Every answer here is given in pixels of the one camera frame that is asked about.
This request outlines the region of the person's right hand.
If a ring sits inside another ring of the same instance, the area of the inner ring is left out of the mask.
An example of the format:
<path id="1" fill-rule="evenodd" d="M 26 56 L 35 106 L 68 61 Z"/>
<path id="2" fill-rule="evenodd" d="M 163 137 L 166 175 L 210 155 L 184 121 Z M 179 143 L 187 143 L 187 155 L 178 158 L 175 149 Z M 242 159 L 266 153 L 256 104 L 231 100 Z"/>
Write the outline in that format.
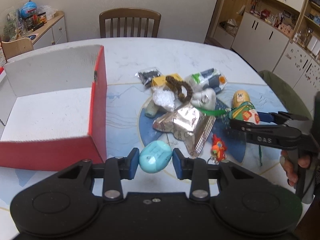
<path id="1" fill-rule="evenodd" d="M 295 166 L 293 162 L 289 159 L 289 154 L 287 151 L 282 150 L 280 156 L 280 164 L 283 170 L 286 172 L 287 183 L 293 187 L 298 181 L 298 175 L 295 172 Z M 298 165 L 302 168 L 308 168 L 310 166 L 310 156 L 305 155 L 298 159 Z"/>

